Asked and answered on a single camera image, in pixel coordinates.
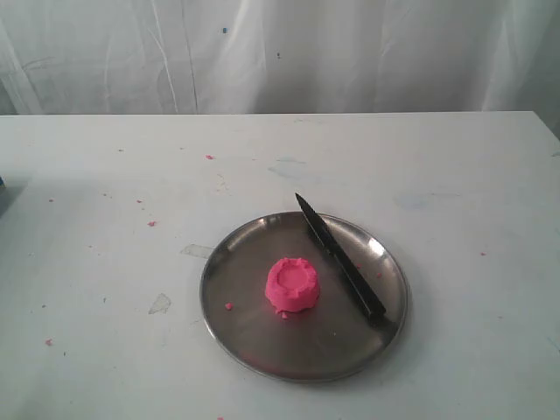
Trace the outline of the pink dough piece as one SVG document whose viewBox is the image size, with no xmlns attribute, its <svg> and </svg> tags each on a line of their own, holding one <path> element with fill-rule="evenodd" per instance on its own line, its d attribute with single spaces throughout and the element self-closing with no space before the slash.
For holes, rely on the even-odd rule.
<svg viewBox="0 0 560 420">
<path fill-rule="evenodd" d="M 264 294 L 282 319 L 312 309 L 320 294 L 317 271 L 303 258 L 282 258 L 271 267 Z"/>
</svg>

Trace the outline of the black serrated knife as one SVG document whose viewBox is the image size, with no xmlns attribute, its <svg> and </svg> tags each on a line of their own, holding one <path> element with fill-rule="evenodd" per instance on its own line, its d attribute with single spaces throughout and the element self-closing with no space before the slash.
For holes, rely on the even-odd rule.
<svg viewBox="0 0 560 420">
<path fill-rule="evenodd" d="M 345 250 L 339 245 L 322 217 L 301 195 L 295 193 L 295 197 L 310 229 L 344 274 L 346 288 L 367 322 L 372 326 L 380 324 L 385 319 L 387 312 L 382 301 L 369 286 Z"/>
</svg>

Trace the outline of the round steel plate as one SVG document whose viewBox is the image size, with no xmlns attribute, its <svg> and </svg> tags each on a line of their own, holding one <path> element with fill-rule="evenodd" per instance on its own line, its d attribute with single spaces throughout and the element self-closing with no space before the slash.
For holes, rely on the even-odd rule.
<svg viewBox="0 0 560 420">
<path fill-rule="evenodd" d="M 345 275 L 300 212 L 247 222 L 208 257 L 199 295 L 213 338 L 259 374 L 292 382 L 338 380 L 387 354 L 405 326 L 410 288 L 394 257 L 362 227 L 327 214 L 322 218 L 387 312 L 378 325 L 366 320 L 347 291 Z M 318 272 L 320 294 L 313 308 L 281 315 L 265 297 L 270 268 L 283 257 L 302 257 Z"/>
</svg>

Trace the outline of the clear tape piece upper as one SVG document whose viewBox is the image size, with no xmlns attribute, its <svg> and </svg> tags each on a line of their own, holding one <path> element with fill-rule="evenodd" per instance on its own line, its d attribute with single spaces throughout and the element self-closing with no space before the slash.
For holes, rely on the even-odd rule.
<svg viewBox="0 0 560 420">
<path fill-rule="evenodd" d="M 198 244 L 189 244 L 180 251 L 180 254 L 196 258 L 208 259 L 213 252 L 214 249 L 212 247 L 202 246 Z"/>
</svg>

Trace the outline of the clear tape piece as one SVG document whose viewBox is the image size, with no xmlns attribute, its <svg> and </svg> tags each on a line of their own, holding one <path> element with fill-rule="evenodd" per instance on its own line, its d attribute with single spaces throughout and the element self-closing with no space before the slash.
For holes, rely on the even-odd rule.
<svg viewBox="0 0 560 420">
<path fill-rule="evenodd" d="M 208 259 L 213 252 L 214 249 L 212 247 L 202 246 L 198 244 L 189 244 L 180 251 L 180 254 L 196 258 Z"/>
<path fill-rule="evenodd" d="M 170 309 L 171 305 L 172 305 L 171 299 L 164 293 L 159 293 L 156 299 L 154 300 L 154 302 L 152 303 L 148 311 L 148 314 L 149 315 L 154 315 L 157 313 L 166 314 Z"/>
</svg>

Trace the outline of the clear tape piece lower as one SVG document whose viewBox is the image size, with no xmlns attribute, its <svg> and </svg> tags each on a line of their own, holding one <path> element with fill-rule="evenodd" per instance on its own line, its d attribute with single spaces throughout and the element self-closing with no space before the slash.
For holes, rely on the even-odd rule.
<svg viewBox="0 0 560 420">
<path fill-rule="evenodd" d="M 152 303 L 148 311 L 148 314 L 149 315 L 154 315 L 157 313 L 166 314 L 170 309 L 171 305 L 172 305 L 171 299 L 164 293 L 159 293 L 156 299 L 154 300 L 154 302 Z"/>
</svg>

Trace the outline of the white backdrop curtain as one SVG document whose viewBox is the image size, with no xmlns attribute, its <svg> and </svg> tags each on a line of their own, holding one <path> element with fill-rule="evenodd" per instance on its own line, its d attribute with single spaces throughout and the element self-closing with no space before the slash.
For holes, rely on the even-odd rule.
<svg viewBox="0 0 560 420">
<path fill-rule="evenodd" d="M 556 1 L 4 1 L 19 114 L 559 109 Z"/>
</svg>

